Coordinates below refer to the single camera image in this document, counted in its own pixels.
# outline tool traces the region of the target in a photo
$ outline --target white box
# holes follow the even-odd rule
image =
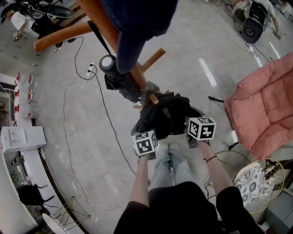
[[[42,126],[3,127],[1,143],[3,153],[37,149],[47,144]]]
[[[133,147],[138,156],[155,152],[157,138],[153,130],[132,136]]]
[[[188,124],[188,134],[198,141],[212,140],[215,136],[216,125],[217,124],[213,118],[190,118]]]

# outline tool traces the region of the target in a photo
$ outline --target gray floor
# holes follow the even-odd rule
[[[215,152],[226,150],[227,145],[233,143],[232,129],[223,105],[210,102],[207,96],[229,96],[238,81],[259,68],[255,57],[249,53],[249,48],[235,30],[232,18],[225,14],[223,5],[220,2],[216,6],[215,1],[205,4],[201,0],[180,0],[168,32],[148,41],[139,58],[144,63],[160,47],[166,50],[166,54],[145,73],[146,78],[160,86],[162,91],[169,89],[188,97],[192,106],[216,120],[217,132],[212,141]],[[281,33],[286,35],[278,41],[272,30],[267,28],[256,43],[264,55],[273,59],[277,59],[277,55],[270,42],[281,57],[293,51],[293,23],[287,21],[280,12],[277,12],[277,16]],[[42,105],[42,113],[37,124],[45,129],[48,141],[47,161],[63,196],[67,198],[74,195],[74,183],[67,175],[71,170],[63,130],[63,104],[66,86],[76,82],[67,89],[65,102],[65,128],[72,167],[88,199],[112,206],[126,204],[134,175],[115,140],[97,81],[93,79],[83,84],[84,81],[75,73],[74,56],[80,43],[81,39],[77,39],[71,45],[66,45],[57,56],[53,53],[53,47],[45,52],[43,74],[39,77],[39,103]],[[89,64],[98,64],[105,54],[106,51],[93,33],[84,35],[84,44],[77,57],[78,71],[85,76]],[[257,54],[262,64],[265,64],[264,57],[259,52]],[[215,78],[216,86],[211,86],[206,76],[208,70],[204,71],[199,61],[205,61]],[[106,89],[100,70],[98,77],[122,149],[131,167],[136,170],[137,157],[132,149],[130,131],[139,118],[139,111],[133,109],[132,103],[117,91]],[[194,178],[203,188],[208,171],[199,151],[188,149],[185,136],[169,137],[165,142],[180,144]],[[235,147],[235,150],[247,155],[242,146]],[[219,157],[236,168],[225,165],[231,177],[247,164],[237,154],[224,153]],[[281,147],[272,157],[293,158],[292,148]],[[149,178],[152,177],[155,163],[155,160],[149,162]],[[95,213],[93,215],[85,198],[79,192],[76,197],[92,214],[92,219],[84,223],[90,233],[114,231],[123,209],[103,211],[101,209],[109,207],[89,202]]]

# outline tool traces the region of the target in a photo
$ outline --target light blue jeans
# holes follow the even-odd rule
[[[158,152],[158,158],[159,160],[156,164],[149,190],[173,186],[170,174],[171,167],[175,174],[175,185],[187,181],[195,183],[187,161],[181,156],[181,153],[177,149],[171,149],[169,152],[161,150]]]

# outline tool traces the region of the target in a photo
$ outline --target electrical outlet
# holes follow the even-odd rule
[[[94,69],[94,66],[89,66],[88,70],[92,71]],[[93,72],[87,72],[87,77],[89,78],[90,76],[93,76]]]

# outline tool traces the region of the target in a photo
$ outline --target pink cushion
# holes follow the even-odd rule
[[[239,143],[259,159],[293,139],[293,53],[245,77],[225,107]]]

